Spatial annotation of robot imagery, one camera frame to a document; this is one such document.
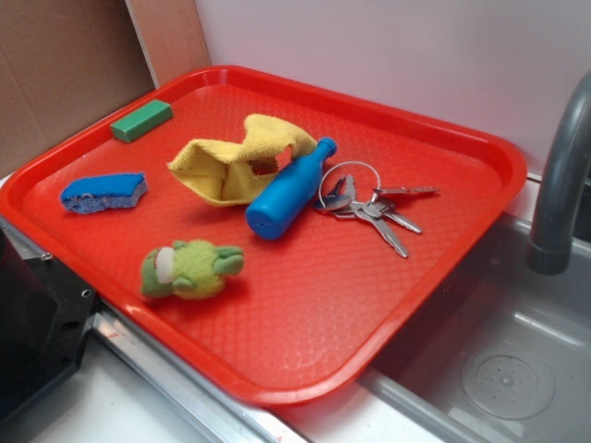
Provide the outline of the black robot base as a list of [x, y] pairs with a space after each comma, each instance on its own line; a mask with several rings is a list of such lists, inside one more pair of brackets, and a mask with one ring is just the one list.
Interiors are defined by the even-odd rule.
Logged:
[[98, 303], [58, 258], [23, 258], [1, 234], [2, 424], [79, 370]]

